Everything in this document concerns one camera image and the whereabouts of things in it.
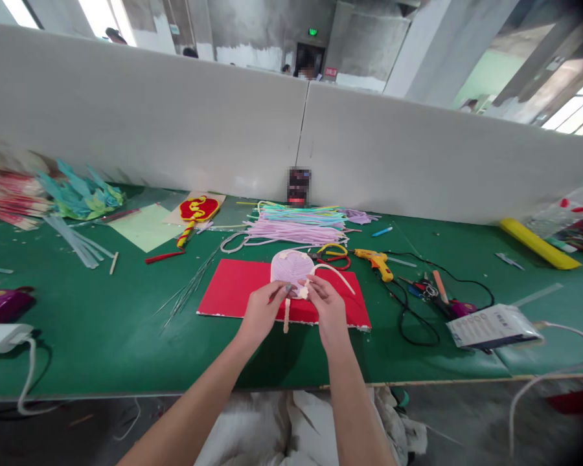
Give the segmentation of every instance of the red foam board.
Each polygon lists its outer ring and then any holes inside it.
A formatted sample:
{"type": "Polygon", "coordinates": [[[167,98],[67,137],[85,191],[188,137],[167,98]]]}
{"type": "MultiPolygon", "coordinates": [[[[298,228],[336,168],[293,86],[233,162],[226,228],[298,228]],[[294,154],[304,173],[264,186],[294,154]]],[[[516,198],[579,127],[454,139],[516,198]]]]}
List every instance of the red foam board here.
{"type": "MultiPolygon", "coordinates": [[[[345,302],[345,314],[348,327],[365,331],[371,330],[371,322],[365,307],[361,285],[354,272],[341,272],[356,295],[341,281],[337,274],[328,269],[318,269],[318,277],[328,280],[345,302]]],[[[249,295],[270,281],[270,264],[223,259],[218,264],[197,314],[243,318],[249,295]]],[[[277,320],[283,321],[285,305],[280,305],[277,320]]],[[[318,315],[315,306],[302,299],[291,300],[290,322],[317,324],[318,315]]]]}

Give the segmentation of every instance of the green work table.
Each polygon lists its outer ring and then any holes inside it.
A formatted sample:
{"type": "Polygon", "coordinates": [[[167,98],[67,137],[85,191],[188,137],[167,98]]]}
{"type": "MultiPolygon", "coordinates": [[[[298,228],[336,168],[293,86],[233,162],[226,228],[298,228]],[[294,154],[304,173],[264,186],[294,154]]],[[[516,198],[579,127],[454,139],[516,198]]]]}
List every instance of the green work table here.
{"type": "MultiPolygon", "coordinates": [[[[225,209],[237,199],[228,197],[225,209]]],[[[573,325],[583,330],[583,267],[562,272],[550,269],[532,252],[498,228],[479,227],[383,216],[379,222],[349,234],[349,249],[390,249],[414,252],[447,267],[456,277],[479,280],[493,290],[497,302],[509,304],[556,282],[564,285],[552,295],[530,303],[523,312],[531,319],[573,325]],[[393,231],[377,238],[371,233],[388,225],[393,231]],[[508,266],[494,256],[505,252],[526,269],[508,266]]],[[[84,226],[83,235],[110,251],[119,251],[114,275],[109,260],[95,270],[80,262],[68,244],[48,225],[22,232],[0,221],[0,288],[29,285],[37,304],[20,321],[38,330],[36,383],[31,397],[83,398],[131,394],[176,394],[185,391],[233,338],[240,321],[199,316],[196,310],[222,258],[270,262],[291,243],[244,247],[234,254],[218,252],[197,291],[185,308],[161,332],[170,308],[152,317],[199,266],[216,250],[228,232],[206,231],[193,237],[186,254],[146,265],[146,257],[174,249],[173,241],[145,254],[112,228],[84,226]]],[[[239,239],[230,245],[238,244],[239,239]]],[[[361,370],[368,383],[436,383],[506,379],[513,375],[545,372],[583,359],[583,342],[572,335],[548,331],[548,343],[536,349],[503,349],[498,355],[455,347],[434,308],[411,297],[413,309],[437,329],[440,346],[413,346],[399,334],[401,307],[387,293],[366,260],[351,257],[367,303],[372,331],[350,330],[361,370]]],[[[416,278],[431,269],[389,263],[393,273],[416,278]]],[[[473,284],[444,278],[455,297],[485,305],[488,295],[473,284]]],[[[406,331],[422,338],[425,332],[408,316],[406,331]]],[[[28,370],[28,348],[20,346],[0,355],[0,399],[15,399],[28,370]]],[[[316,387],[328,384],[326,356],[316,327],[291,325],[287,335],[276,323],[251,362],[237,388],[273,389],[316,387]]]]}

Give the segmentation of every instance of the yellow glue gun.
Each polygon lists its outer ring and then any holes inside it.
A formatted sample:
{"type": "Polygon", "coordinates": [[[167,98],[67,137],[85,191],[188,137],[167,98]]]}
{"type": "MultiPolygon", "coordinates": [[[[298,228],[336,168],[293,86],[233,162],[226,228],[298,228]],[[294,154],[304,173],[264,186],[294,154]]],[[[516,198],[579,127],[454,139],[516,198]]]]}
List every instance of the yellow glue gun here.
{"type": "Polygon", "coordinates": [[[387,255],[381,252],[371,251],[369,249],[354,249],[354,255],[361,259],[367,259],[371,262],[371,268],[378,268],[382,274],[383,282],[391,282],[393,280],[393,273],[387,267],[387,255]]]}

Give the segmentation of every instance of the green paper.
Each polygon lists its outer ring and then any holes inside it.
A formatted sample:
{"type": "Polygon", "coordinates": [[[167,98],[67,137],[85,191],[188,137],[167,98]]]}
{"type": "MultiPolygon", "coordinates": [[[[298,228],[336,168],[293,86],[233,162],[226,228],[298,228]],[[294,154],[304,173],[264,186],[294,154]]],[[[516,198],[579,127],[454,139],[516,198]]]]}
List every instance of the green paper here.
{"type": "Polygon", "coordinates": [[[150,252],[171,238],[180,235],[185,229],[181,225],[162,223],[162,220],[169,213],[161,205],[152,204],[143,207],[140,212],[114,220],[108,225],[143,251],[150,252]]]}

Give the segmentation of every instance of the white power adapter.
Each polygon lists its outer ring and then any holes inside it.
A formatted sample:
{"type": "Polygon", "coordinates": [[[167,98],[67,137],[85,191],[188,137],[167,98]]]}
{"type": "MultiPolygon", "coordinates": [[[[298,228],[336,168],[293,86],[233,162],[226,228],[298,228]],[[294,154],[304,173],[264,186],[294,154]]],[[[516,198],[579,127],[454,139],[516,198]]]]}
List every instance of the white power adapter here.
{"type": "Polygon", "coordinates": [[[34,328],[27,324],[0,324],[0,353],[8,353],[30,337],[34,328]]]}

